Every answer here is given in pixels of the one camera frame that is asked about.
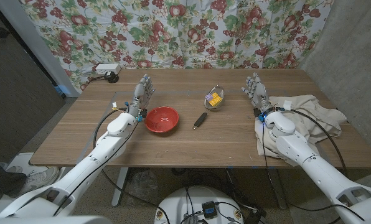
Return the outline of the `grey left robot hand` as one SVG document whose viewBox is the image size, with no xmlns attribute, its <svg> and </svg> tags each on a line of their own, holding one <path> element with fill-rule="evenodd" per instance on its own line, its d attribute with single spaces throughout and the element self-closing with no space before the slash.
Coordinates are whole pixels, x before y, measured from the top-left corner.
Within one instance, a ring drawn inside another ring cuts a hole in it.
<svg viewBox="0 0 371 224">
<path fill-rule="evenodd" d="M 134 117 L 139 116 L 141 110 L 147 108 L 154 93 L 151 77 L 145 74 L 135 86 L 133 100 L 129 104 L 128 113 Z"/>
</svg>

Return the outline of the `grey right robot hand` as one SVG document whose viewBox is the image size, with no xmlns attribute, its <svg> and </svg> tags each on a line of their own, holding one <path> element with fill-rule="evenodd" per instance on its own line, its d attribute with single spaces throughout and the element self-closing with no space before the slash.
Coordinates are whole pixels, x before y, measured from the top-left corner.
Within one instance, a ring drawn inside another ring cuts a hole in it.
<svg viewBox="0 0 371 224">
<path fill-rule="evenodd" d="M 256 116 L 265 117 L 273 112 L 274 107 L 270 103 L 266 88 L 256 72 L 252 77 L 247 77 L 246 87 L 242 87 L 242 92 L 251 101 Z"/>
</svg>

